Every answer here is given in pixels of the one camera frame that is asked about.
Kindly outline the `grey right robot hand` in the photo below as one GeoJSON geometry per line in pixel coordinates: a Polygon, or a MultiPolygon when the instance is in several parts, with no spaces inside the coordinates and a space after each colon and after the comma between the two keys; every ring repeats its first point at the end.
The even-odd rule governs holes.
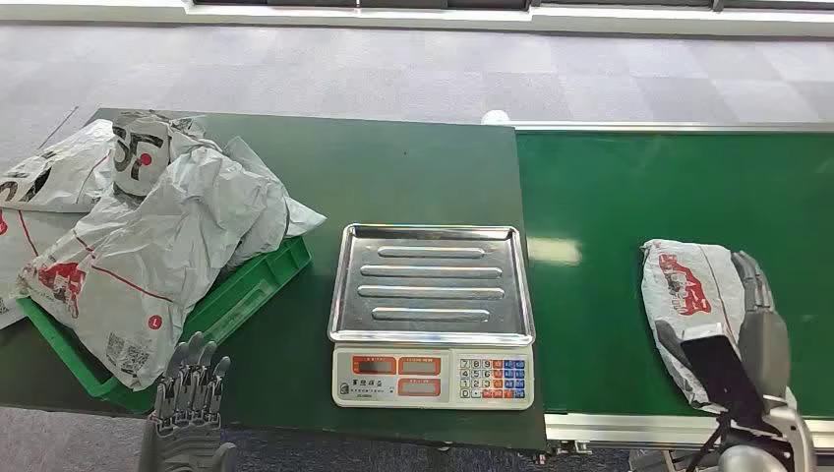
{"type": "Polygon", "coordinates": [[[688,404],[775,433],[788,406],[790,349],[768,280],[744,251],[652,240],[642,299],[655,344],[688,404]]]}

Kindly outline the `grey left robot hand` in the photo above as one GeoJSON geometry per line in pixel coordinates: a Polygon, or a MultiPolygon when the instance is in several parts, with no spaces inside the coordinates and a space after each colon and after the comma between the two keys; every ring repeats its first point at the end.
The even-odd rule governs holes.
{"type": "Polygon", "coordinates": [[[231,360],[200,332],[175,348],[144,423],[140,471],[234,471],[238,450],[222,438],[220,405],[231,360]]]}

